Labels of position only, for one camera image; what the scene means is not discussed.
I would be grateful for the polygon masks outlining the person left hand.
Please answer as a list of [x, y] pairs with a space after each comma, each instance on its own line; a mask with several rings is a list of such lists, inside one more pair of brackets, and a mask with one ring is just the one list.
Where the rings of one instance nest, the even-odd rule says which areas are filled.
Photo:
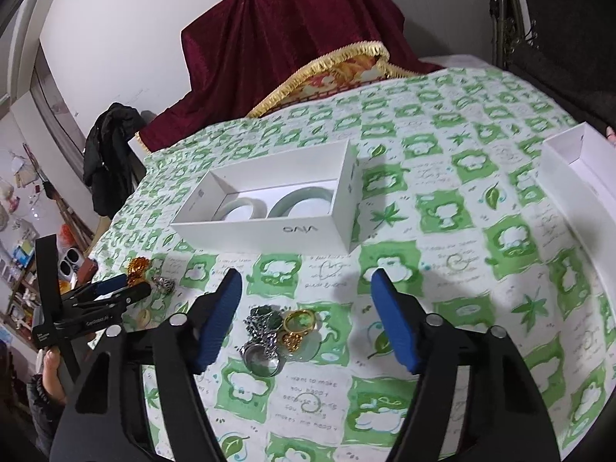
[[57, 347], [50, 347], [45, 351], [42, 370], [43, 387], [54, 403], [65, 406], [67, 403], [67, 394], [59, 377], [60, 365], [62, 364], [63, 360], [60, 355], [60, 349]]

